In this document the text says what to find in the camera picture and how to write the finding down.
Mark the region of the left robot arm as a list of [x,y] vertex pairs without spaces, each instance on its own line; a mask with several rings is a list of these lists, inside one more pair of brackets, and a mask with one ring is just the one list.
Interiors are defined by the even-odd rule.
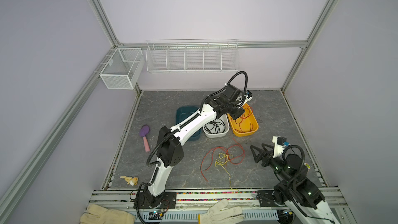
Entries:
[[149,182],[140,184],[135,197],[136,208],[155,207],[161,203],[171,170],[184,158],[183,146],[194,133],[224,115],[237,119],[245,112],[243,105],[252,99],[247,85],[248,74],[237,72],[223,88],[205,96],[199,109],[187,119],[160,129],[157,144],[146,161],[146,166],[154,166],[154,172]]

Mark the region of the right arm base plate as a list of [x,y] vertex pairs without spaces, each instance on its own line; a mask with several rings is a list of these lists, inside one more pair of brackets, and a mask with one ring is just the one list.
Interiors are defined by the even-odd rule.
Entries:
[[256,199],[259,201],[261,207],[276,207],[273,190],[258,190]]

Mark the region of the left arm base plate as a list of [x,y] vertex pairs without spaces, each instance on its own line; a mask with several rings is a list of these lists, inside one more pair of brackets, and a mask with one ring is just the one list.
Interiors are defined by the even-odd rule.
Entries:
[[149,191],[140,192],[134,203],[134,209],[158,209],[175,208],[177,202],[177,192],[165,191],[154,197]]

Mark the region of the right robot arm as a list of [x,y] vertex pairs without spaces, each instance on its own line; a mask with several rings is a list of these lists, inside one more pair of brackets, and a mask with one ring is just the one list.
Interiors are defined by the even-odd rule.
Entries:
[[[295,215],[303,224],[338,224],[320,189],[307,178],[308,167],[305,165],[305,152],[298,145],[262,144],[262,147],[250,146],[255,163],[262,167],[270,167],[279,183],[272,193],[264,190],[257,192],[256,198],[260,206],[265,202],[273,202],[277,206],[286,207],[287,212],[278,214],[279,223],[288,223],[287,216]],[[277,148],[282,153],[275,155]]]

